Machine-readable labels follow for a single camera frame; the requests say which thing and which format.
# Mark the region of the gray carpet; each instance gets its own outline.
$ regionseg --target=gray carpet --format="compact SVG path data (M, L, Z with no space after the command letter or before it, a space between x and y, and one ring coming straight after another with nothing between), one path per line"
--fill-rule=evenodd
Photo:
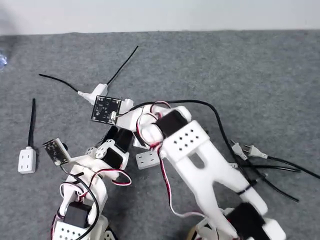
M110 86L109 96L131 98L136 104L208 101L219 111L229 138L320 173L320 31L70 33L0 41L11 46L9 64L0 73L1 239L49 239L62 202L59 184L66 176L42 143L59 137L70 154L78 156L109 128L90 121L92 106L87 101L38 73L91 92L96 84L106 83L137 44L140 48ZM32 97L37 101L37 171L21 175L18 155L27 145ZM205 106L186 107L232 162L213 113ZM183 240L200 218L180 219L170 212L159 167L138 170L139 152L130 149L126 169L133 184L108 185L103 214L120 240ZM187 186L168 162L165 165L176 210L196 209ZM263 172L301 200L295 203L258 184L268 217L280 223L288 240L319 239L319 180L304 173ZM240 202L224 187L217 185L215 192L222 208Z

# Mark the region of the white wall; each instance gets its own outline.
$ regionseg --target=white wall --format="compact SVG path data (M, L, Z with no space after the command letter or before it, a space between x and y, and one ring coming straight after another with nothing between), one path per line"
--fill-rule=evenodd
M320 29L319 0L0 0L0 34Z

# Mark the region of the circuit board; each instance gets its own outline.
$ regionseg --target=circuit board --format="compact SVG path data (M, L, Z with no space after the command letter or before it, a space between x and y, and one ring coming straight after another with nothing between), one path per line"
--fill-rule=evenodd
M42 146L56 166L69 163L70 156L59 138L47 141Z
M121 99L108 96L97 96L93 106L91 121L116 125L120 106Z

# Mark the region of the blue object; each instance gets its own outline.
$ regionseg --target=blue object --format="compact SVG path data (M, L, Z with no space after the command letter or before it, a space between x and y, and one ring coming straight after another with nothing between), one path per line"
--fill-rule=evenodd
M0 53L0 70L7 65L7 57Z

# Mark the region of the white power outlet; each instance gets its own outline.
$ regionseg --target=white power outlet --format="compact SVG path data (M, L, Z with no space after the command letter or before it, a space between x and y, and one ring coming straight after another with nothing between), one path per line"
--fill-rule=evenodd
M21 174L33 174L36 171L36 151L27 146L19 154L18 172Z
M138 169L147 169L160 164L160 159L156 151L146 151L135 155Z

